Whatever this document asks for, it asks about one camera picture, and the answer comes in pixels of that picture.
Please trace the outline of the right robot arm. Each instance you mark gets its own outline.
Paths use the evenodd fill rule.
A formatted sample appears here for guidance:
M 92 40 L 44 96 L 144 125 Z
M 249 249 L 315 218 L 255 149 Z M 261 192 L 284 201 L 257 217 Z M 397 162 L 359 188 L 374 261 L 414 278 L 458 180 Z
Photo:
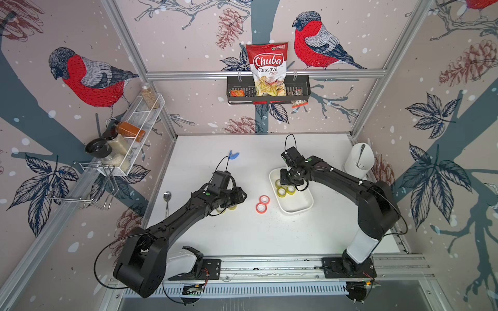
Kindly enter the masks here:
M 340 257 L 325 266 L 326 277 L 377 277 L 372 253 L 400 220 L 401 213 L 390 187 L 383 181 L 371 182 L 342 172 L 316 156 L 303 157 L 292 146 L 281 157 L 288 168 L 280 170 L 282 185 L 298 187 L 311 181 L 337 191 L 357 206 L 359 229 Z

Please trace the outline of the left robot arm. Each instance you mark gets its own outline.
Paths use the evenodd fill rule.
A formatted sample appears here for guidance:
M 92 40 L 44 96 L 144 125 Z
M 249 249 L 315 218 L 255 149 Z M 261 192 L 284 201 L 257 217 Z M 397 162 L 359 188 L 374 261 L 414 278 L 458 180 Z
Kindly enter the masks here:
M 150 228 L 136 228 L 126 236 L 114 278 L 141 297 L 149 297 L 165 277 L 167 253 L 178 238 L 217 208 L 233 207 L 246 199 L 247 194 L 228 171 L 214 172 L 210 182 L 192 192 L 179 210 Z

